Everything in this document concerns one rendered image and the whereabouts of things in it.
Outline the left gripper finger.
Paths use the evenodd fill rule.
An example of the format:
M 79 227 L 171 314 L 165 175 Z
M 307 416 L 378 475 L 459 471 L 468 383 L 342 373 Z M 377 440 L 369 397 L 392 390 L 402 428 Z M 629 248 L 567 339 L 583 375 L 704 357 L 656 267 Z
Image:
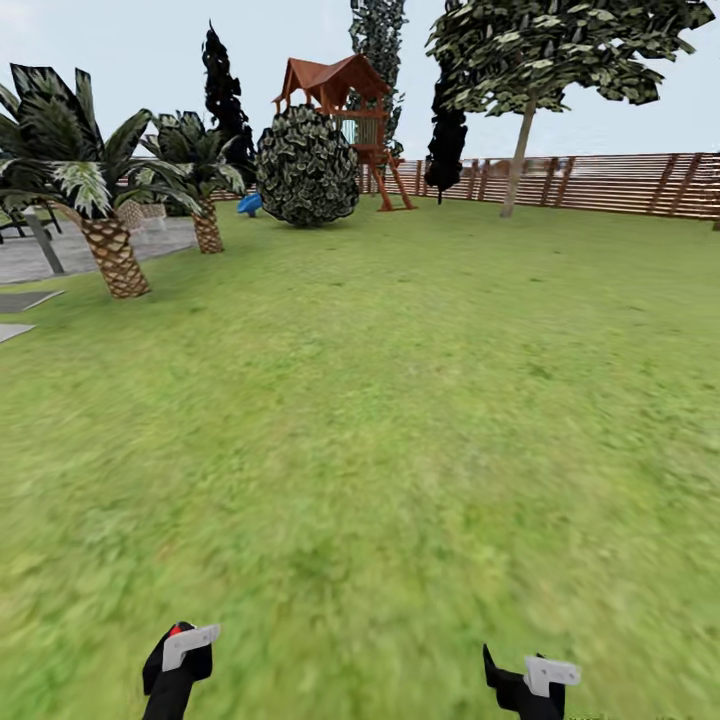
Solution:
M 161 655 L 164 655 L 164 646 L 166 646 L 166 640 L 168 639 L 168 634 L 163 635 L 163 638 L 159 643 L 157 643 L 157 647 L 153 649 L 153 652 L 149 655 L 150 658 L 153 657 L 160 657 Z

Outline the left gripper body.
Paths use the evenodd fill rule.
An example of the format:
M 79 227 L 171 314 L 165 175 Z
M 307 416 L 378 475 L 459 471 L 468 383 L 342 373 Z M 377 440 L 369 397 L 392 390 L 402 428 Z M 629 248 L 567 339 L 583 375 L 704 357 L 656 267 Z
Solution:
M 191 687 L 194 681 L 200 681 L 211 676 L 213 669 L 212 646 L 203 645 L 198 649 L 191 649 L 185 653 L 181 667 L 170 671 L 163 671 L 163 655 L 145 661 L 143 667 L 143 687 L 145 695 L 150 695 L 150 702 L 157 695 L 165 692 L 177 692 L 189 701 Z

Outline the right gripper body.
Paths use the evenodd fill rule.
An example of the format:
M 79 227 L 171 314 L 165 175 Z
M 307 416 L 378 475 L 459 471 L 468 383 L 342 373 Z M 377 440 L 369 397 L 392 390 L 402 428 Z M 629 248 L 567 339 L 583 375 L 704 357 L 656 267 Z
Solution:
M 565 688 L 549 682 L 549 697 L 531 694 L 523 680 L 524 673 L 497 670 L 496 697 L 501 709 L 517 711 L 521 720 L 563 720 Z

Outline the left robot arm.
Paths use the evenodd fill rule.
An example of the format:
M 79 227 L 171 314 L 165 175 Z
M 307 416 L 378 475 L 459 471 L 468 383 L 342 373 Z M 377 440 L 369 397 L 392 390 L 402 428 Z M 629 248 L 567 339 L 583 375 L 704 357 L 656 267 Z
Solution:
M 142 720 L 183 720 L 193 682 L 211 676 L 211 644 L 219 635 L 219 623 L 163 635 L 143 667 L 150 702 Z

